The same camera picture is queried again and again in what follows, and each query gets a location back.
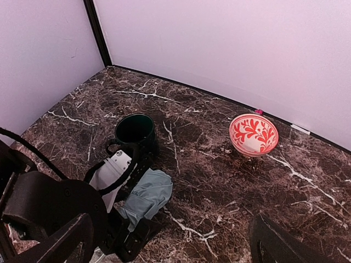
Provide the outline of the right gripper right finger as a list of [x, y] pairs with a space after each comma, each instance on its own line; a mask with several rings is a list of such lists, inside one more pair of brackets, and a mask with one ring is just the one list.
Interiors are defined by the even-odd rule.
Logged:
[[249, 238], [253, 262], [333, 262], [263, 214], [250, 222]]

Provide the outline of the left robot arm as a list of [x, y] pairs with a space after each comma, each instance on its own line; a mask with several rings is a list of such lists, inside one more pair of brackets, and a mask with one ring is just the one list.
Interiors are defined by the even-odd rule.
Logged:
[[173, 182], [153, 170], [153, 132], [137, 134], [117, 145], [108, 158], [91, 167], [83, 180], [64, 175], [37, 148], [19, 135], [5, 135], [36, 154], [57, 178], [41, 173], [22, 152], [1, 144], [1, 225], [24, 240], [36, 241], [17, 254], [1, 228], [2, 262], [89, 262], [94, 250], [133, 261], [162, 225], [155, 221], [169, 201]]

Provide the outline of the mint green folding umbrella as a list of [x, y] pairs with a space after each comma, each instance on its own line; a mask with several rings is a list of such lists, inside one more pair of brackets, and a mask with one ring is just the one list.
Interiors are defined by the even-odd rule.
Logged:
[[171, 198], [173, 182], [161, 170], [148, 169], [132, 189], [120, 215], [129, 220], [128, 231], [133, 232], [141, 219], [151, 220]]

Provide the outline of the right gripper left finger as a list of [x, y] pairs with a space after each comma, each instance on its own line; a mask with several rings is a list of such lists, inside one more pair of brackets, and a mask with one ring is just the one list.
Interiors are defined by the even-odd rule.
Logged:
[[80, 214], [39, 245], [36, 262], [89, 262], [93, 254], [93, 223]]

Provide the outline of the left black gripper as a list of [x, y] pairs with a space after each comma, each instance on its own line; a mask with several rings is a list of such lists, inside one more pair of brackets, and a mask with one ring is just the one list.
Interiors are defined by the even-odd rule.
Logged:
[[162, 225], [153, 217], [165, 204], [165, 174], [152, 170], [149, 154], [122, 147], [100, 164], [100, 194], [106, 205], [105, 255], [134, 260]]

